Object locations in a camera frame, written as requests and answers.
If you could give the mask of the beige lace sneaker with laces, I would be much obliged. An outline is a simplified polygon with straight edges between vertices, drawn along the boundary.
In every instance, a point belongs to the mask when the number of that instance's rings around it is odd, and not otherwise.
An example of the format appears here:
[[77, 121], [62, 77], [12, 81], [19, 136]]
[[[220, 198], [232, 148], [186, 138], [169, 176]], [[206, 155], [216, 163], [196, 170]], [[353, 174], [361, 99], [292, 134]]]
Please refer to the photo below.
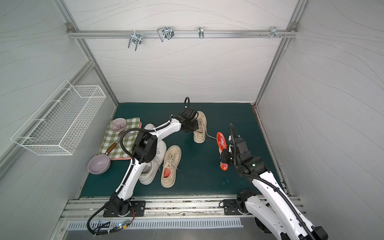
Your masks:
[[217, 138], [210, 136], [207, 133], [207, 118], [205, 114], [201, 111], [197, 111], [197, 122], [198, 122], [198, 129], [193, 132], [194, 134], [194, 141], [197, 144], [202, 144], [205, 142], [206, 137], [209, 137], [211, 139], [217, 140]]

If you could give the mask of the red orange insole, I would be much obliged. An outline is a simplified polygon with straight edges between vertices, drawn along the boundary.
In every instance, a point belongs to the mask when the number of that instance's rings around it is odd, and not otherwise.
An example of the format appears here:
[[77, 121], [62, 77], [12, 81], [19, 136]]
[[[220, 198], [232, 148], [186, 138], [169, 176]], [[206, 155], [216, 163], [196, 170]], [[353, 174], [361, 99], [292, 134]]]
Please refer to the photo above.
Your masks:
[[[219, 146], [219, 153], [221, 154], [224, 149], [227, 148], [227, 142], [225, 140], [224, 135], [221, 132], [217, 133], [217, 144]], [[221, 162], [221, 169], [226, 171], [228, 169], [228, 164]]]

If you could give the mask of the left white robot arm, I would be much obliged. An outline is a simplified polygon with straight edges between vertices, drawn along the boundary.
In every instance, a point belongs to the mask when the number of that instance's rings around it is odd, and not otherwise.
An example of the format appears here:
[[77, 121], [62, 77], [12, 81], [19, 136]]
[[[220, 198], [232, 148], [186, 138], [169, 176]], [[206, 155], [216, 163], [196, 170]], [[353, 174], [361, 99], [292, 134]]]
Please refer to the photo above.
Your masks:
[[[166, 137], [179, 131], [194, 132], [199, 128], [198, 112], [189, 107], [178, 114], [170, 116], [164, 124], [146, 130], [129, 129], [122, 132], [119, 143], [122, 150], [130, 156], [131, 163], [116, 191], [111, 195], [104, 208], [116, 215], [126, 215], [130, 210], [130, 201], [133, 197], [134, 188], [139, 177], [146, 166], [152, 162], [156, 156], [158, 143]], [[138, 132], [133, 144], [132, 151], [126, 149], [123, 138], [130, 132]]]

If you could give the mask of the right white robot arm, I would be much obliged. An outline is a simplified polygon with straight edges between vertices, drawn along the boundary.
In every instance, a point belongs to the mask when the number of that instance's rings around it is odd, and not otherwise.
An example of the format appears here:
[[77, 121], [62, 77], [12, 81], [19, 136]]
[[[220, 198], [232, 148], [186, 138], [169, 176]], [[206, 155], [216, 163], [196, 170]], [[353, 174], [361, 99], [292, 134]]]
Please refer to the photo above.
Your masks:
[[309, 221], [280, 188], [274, 174], [260, 157], [253, 157], [241, 137], [225, 139], [217, 134], [221, 169], [229, 166], [248, 178], [265, 198], [262, 201], [251, 190], [237, 194], [235, 200], [225, 200], [225, 215], [253, 215], [257, 227], [278, 240], [326, 240], [329, 235], [321, 226]]

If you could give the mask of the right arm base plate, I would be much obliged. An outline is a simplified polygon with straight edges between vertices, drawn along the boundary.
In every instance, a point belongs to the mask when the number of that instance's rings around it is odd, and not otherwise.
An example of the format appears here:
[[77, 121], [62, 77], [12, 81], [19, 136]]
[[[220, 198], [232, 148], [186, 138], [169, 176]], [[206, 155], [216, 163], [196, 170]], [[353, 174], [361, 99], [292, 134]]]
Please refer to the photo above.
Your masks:
[[219, 203], [219, 207], [223, 208], [225, 216], [249, 215], [245, 202], [241, 199], [224, 199]]

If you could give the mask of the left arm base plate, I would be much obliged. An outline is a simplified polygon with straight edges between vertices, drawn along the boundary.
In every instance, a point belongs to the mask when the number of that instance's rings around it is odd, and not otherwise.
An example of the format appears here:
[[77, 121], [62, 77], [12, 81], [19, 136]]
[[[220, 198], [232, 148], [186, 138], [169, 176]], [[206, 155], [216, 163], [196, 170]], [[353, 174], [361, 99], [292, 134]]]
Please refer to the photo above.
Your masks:
[[122, 207], [122, 210], [118, 212], [117, 210], [105, 209], [103, 212], [103, 217], [105, 218], [125, 218], [132, 217], [143, 217], [145, 215], [146, 201], [131, 201], [129, 204], [126, 204]]

